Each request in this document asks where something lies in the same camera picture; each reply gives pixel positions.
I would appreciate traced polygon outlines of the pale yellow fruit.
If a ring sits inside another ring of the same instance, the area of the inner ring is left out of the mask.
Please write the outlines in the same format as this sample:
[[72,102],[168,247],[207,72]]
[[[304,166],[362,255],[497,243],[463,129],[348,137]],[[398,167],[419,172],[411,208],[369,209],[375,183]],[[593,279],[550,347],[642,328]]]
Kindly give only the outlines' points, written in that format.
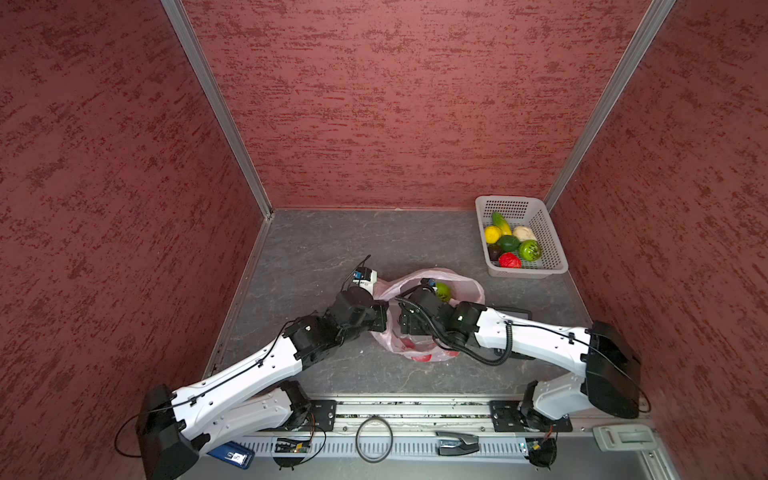
[[526,226],[516,226],[512,230],[512,235],[515,238],[517,238],[520,242],[537,240],[537,237],[534,234],[533,230]]

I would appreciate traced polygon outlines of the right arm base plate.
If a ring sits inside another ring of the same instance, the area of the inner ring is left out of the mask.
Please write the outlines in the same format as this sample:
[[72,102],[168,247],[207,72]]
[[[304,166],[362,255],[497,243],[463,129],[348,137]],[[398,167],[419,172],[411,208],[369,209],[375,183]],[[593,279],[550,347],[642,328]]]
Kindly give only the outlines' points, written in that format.
[[553,420],[536,411],[531,402],[494,400],[490,417],[497,433],[569,433],[573,426],[567,416]]

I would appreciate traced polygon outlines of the small green kiwi half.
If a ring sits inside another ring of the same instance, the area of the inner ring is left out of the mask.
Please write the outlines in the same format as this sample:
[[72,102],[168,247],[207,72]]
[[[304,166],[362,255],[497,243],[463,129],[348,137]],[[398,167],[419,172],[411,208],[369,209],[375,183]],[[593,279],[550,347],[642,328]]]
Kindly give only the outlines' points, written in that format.
[[451,287],[442,282],[435,283],[435,294],[441,301],[445,303],[449,303],[453,299],[453,292]]

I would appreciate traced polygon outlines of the dark brown round fruit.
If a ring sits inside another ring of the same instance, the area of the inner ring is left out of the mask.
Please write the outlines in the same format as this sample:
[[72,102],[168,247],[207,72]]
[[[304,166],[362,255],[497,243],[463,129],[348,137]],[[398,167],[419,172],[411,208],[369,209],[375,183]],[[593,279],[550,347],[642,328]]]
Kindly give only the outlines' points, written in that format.
[[498,261],[504,254],[504,250],[499,245],[493,244],[487,246],[487,252],[491,261]]

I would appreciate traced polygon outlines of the pink printed plastic bag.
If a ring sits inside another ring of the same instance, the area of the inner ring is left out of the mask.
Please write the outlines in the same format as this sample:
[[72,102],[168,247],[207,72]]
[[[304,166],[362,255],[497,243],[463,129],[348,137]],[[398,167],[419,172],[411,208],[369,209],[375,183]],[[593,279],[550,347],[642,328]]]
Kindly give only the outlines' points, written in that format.
[[389,302],[387,323],[384,332],[372,332],[371,336],[388,352],[415,362],[428,363],[452,360],[458,357],[459,353],[440,348],[430,336],[409,336],[401,332],[398,323],[401,309],[397,305],[395,297],[416,286],[424,278],[433,279],[450,288],[449,304],[451,306],[457,306],[460,301],[481,304],[485,302],[485,291],[479,282],[446,268],[420,269],[395,280],[378,278],[373,286],[373,297],[375,300]]

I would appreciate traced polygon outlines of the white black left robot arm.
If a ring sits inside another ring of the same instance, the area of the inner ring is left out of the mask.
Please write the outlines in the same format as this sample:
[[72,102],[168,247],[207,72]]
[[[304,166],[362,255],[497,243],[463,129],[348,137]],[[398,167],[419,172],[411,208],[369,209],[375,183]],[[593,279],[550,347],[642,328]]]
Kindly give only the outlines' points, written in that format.
[[388,304],[359,286],[340,292],[323,314],[287,322],[250,357],[198,383],[161,384],[143,401],[136,424],[149,479],[176,479],[201,455],[241,435],[303,426],[311,400],[294,376],[348,340],[387,326]]

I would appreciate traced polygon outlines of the green spotted custard apple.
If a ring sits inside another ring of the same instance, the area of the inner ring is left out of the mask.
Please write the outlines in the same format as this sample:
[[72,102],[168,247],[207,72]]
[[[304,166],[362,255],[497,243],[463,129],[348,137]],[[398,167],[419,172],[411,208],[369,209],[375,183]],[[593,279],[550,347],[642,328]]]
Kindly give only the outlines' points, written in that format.
[[542,257],[542,249],[536,240],[522,241],[518,248],[519,257],[526,262],[535,262]]

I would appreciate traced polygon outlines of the green round fruit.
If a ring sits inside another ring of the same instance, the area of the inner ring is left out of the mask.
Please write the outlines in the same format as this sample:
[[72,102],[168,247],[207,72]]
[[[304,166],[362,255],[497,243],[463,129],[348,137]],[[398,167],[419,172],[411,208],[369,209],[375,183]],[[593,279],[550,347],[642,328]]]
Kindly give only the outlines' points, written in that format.
[[504,251],[513,253],[518,250],[521,241],[514,235],[503,235],[496,244]]

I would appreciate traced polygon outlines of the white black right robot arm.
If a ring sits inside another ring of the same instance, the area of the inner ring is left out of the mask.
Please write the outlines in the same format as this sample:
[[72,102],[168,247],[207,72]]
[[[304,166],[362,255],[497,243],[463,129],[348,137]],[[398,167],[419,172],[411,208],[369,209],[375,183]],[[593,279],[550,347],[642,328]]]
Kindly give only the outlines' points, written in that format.
[[573,413],[595,408],[620,419],[643,414],[640,360],[609,324],[590,328],[548,325],[495,308],[462,301],[451,305],[426,286],[396,299],[404,332],[424,331],[438,347],[486,366],[508,360],[541,360],[564,370],[549,381],[530,382],[516,420],[544,431]]

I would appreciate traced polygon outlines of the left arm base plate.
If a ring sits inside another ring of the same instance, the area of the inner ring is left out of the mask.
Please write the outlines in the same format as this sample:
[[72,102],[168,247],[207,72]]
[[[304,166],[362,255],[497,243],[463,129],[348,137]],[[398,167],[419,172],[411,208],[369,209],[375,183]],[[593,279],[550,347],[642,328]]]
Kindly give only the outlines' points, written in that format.
[[321,429],[330,433],[334,429],[338,402],[328,399],[313,399],[310,401],[308,413],[300,431],[310,432]]

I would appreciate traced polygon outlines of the yellow orange round fruit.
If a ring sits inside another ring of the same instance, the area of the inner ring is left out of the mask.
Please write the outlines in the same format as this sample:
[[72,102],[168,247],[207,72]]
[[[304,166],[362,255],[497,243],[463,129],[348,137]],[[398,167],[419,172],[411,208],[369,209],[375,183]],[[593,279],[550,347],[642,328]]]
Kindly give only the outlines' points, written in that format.
[[487,226],[484,229],[484,239],[487,245],[496,244],[503,235],[503,231],[494,225]]

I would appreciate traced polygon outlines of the red fruit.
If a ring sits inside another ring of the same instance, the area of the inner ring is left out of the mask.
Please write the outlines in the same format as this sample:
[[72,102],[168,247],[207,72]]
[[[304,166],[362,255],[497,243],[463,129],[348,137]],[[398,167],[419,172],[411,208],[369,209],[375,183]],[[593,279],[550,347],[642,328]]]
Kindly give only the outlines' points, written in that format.
[[499,266],[507,269],[519,269],[522,267],[522,260],[512,252],[502,254],[498,259]]

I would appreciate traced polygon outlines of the yellow green mango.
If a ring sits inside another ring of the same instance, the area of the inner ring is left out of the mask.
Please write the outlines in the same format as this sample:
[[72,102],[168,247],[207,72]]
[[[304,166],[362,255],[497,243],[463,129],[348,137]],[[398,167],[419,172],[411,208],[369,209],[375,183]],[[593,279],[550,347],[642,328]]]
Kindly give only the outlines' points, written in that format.
[[500,231],[500,234],[502,236],[511,236],[512,235],[512,229],[505,219],[505,217],[499,213],[499,212],[493,212],[492,216],[492,224]]

